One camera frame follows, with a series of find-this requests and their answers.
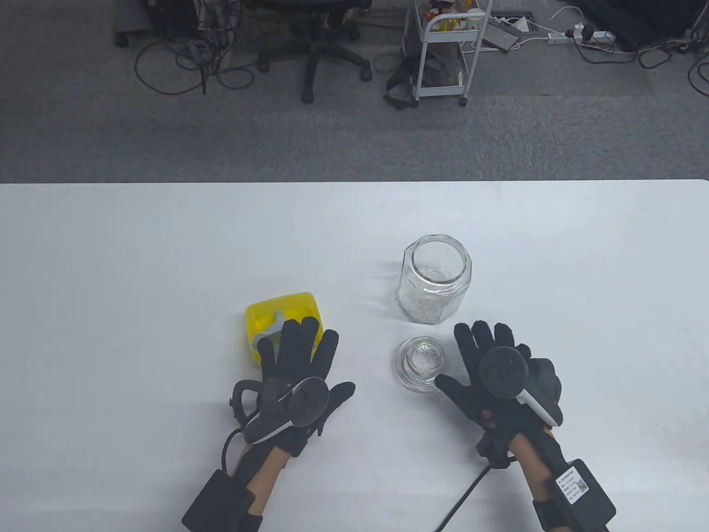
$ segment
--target hand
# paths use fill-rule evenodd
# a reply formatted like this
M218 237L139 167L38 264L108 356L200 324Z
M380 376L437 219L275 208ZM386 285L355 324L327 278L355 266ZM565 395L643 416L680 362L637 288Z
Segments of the hand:
M507 467L509 461L505 462L505 458L512 439L526 430L544 430L545 425L526 404L520 404L516 399L500 399L488 392L481 382L480 361L490 349L500 346L515 348L526 360L531 358L532 353L525 344L515 347L512 330L503 323L495 325L494 336L485 321L476 321L472 329L465 323L458 323L454 335L470 378L470 385L464 386L448 375L439 375L435 380L436 387L445 393L468 419L485 430L486 437L481 442L483 445L479 446L481 455L491 463L496 457L499 462L497 467ZM493 448L489 448L487 443L491 443Z
M319 328L320 323L312 317L305 318L302 323L288 320L281 331L278 358L274 353L273 342L269 338L259 340L257 349L261 355L263 382L267 379L278 379L294 386L307 377L325 379L333 363L339 336L330 329L325 331L315 355L311 357ZM299 456L313 433L317 431L318 435L321 435L330 414L347 401L354 392L353 382L343 382L334 386L330 390L330 399L325 411L315 423L307 427L287 428L273 438L254 445L242 457L236 475L245 481L253 478L274 447L282 449L291 456ZM257 409L259 404L260 397L257 398Z

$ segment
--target floor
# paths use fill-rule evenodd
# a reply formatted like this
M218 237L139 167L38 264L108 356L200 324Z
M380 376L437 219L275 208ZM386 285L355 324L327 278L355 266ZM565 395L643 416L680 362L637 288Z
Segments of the floor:
M567 10L548 22L561 5L498 3L532 9L539 22L563 30L577 15ZM113 47L110 7L110 0L5 0L0 182L707 175L709 101L687 84L689 57L644 71L588 65L563 45L488 52L465 109L456 99L429 99L395 111L382 99L387 75L365 84L336 62L319 67L310 106L299 101L299 61L272 65L244 91L212 82L206 96L160 96L133 74L141 43ZM368 27L352 48L371 58L396 51L399 37ZM233 62L251 60L253 50L242 47ZM167 90L194 83L185 77L193 74L167 53L146 57L144 75Z

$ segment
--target label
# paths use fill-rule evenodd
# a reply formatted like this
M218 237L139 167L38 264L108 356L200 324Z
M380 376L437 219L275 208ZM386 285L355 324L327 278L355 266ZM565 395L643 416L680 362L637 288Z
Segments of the label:
M559 486L569 504L578 501L588 491L586 481L581 478L575 467L572 467L561 477L557 478L557 486Z

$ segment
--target finger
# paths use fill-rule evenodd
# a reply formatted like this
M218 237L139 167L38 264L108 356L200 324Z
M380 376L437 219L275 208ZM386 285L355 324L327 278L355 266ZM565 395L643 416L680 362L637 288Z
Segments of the finger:
M323 434L323 426L328 420L328 417L330 417L330 414L340 408L340 406L342 406L342 403L352 397L354 393L354 382L341 382L335 385L333 389L330 390L330 400L328 401L328 406L327 408L325 408L325 411L313 425L313 428L318 431L319 436Z
M528 346L527 344L525 344L525 343L521 343L521 344L518 345L515 349L516 349L517 351L519 351L520 354L521 354L524 358L526 358L527 360L529 360L529 359L532 357L532 350L529 349L529 346Z
M453 328L453 336L455 336L455 341L458 342L458 349L460 350L460 356L465 364L465 369L470 377L470 382L479 379L478 366L480 365L480 359L482 355L475 345L475 340L473 339L473 333L470 331L470 327L465 323L458 323Z
M320 329L320 322L312 316L301 322L301 334L298 348L294 353L293 366L298 368L301 378L310 377L310 363L313 357L313 344Z
M276 361L279 378L291 384L300 382L300 372L297 365L297 353L301 338L301 324L296 320L288 320L281 330L281 346Z
M276 355L271 338L261 338L256 349L261 355L261 381L266 382L266 379L276 374Z
M325 379L328 376L339 341L340 335L335 331L332 329L325 331L311 363L311 375L321 379Z
M470 394L470 391L449 375L438 375L435 380L436 387L453 401L468 419L479 417L477 401Z
M495 339L492 337L490 326L486 321L478 320L473 323L472 332L475 343L478 345L478 349L482 355L495 347Z
M509 348L515 347L515 337L512 329L504 323L495 324L495 345L506 345Z

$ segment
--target glass jar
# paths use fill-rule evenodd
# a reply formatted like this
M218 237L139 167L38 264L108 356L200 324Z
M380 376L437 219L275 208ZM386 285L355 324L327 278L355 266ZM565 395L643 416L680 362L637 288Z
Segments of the glass jar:
M403 342L394 356L394 367L404 386L415 392L435 388L436 376L445 364L443 347L430 336L416 336Z
M416 323L439 323L460 306L470 286L470 256L448 235L426 235L403 254L396 301Z

